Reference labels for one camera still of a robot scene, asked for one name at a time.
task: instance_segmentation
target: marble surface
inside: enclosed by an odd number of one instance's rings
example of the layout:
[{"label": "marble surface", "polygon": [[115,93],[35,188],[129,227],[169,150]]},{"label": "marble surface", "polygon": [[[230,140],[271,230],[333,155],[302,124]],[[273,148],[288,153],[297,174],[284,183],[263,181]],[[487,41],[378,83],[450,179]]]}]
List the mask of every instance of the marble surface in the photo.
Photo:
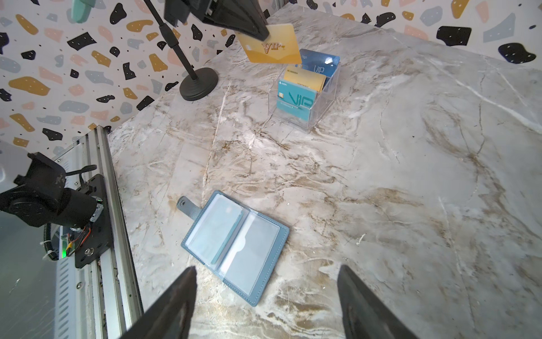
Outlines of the marble surface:
[{"label": "marble surface", "polygon": [[[341,57],[311,133],[268,116],[281,66],[236,42],[208,97],[174,88],[109,136],[144,308],[195,265],[191,337],[341,338],[348,264],[420,338],[538,337],[542,72],[294,5],[269,19],[288,22]],[[291,230],[257,307],[180,246],[177,199],[215,189]]]}]

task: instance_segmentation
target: acrylic display box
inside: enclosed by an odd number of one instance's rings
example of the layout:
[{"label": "acrylic display box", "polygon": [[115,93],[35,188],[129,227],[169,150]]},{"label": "acrylic display box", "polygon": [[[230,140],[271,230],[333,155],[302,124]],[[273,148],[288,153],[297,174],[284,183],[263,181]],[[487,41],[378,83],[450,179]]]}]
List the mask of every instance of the acrylic display box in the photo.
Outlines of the acrylic display box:
[{"label": "acrylic display box", "polygon": [[[282,70],[280,76],[275,80],[271,89],[269,90],[269,115],[277,118],[283,123],[287,123],[291,126],[297,127],[305,133],[309,133],[312,128],[320,121],[324,114],[328,111],[331,104],[335,100],[335,93],[337,91],[337,82],[339,79],[340,72],[340,63],[337,65],[337,69],[333,75],[327,79],[326,84],[321,92],[317,93],[316,99],[312,107],[310,108],[310,113],[308,119],[299,118],[291,113],[288,113],[280,108],[277,108],[277,99],[279,98],[279,81],[284,79],[284,74],[286,72],[286,67]],[[282,102],[282,105],[289,105],[294,108],[294,105],[291,105],[286,102]]]}]

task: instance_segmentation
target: blue vip card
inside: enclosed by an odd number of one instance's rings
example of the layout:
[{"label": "blue vip card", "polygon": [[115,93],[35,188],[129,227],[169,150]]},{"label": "blue vip card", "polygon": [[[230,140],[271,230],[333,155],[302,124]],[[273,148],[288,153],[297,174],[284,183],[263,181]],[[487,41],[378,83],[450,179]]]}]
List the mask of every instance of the blue vip card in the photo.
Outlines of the blue vip card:
[{"label": "blue vip card", "polygon": [[337,65],[339,65],[340,56],[315,52],[308,49],[300,49],[301,66],[311,72],[316,72],[330,78]]},{"label": "blue vip card", "polygon": [[276,107],[302,120],[308,121],[316,91],[286,80],[279,80]]}]

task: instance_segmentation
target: teal card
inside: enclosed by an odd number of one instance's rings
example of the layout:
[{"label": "teal card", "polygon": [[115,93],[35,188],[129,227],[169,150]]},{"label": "teal card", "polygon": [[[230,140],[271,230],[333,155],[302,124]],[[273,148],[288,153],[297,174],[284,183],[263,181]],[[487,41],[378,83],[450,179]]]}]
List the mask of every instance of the teal card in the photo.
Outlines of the teal card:
[{"label": "teal card", "polygon": [[279,80],[276,107],[308,121],[317,92],[286,80]]}]

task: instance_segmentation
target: patterned wall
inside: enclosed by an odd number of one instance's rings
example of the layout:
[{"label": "patterned wall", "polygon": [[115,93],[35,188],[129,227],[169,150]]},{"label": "patterned wall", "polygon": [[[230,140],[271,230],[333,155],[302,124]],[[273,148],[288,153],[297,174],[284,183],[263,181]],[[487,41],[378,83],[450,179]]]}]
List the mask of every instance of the patterned wall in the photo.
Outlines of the patterned wall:
[{"label": "patterned wall", "polygon": [[[153,0],[160,13],[164,0]],[[266,16],[273,0],[261,0]],[[53,156],[97,125],[119,126],[186,76],[143,0],[96,0],[87,22],[71,0],[0,0],[0,139]],[[198,68],[233,31],[193,16],[174,30]]]},{"label": "patterned wall", "polygon": [[346,19],[542,69],[540,0],[289,1]]}]

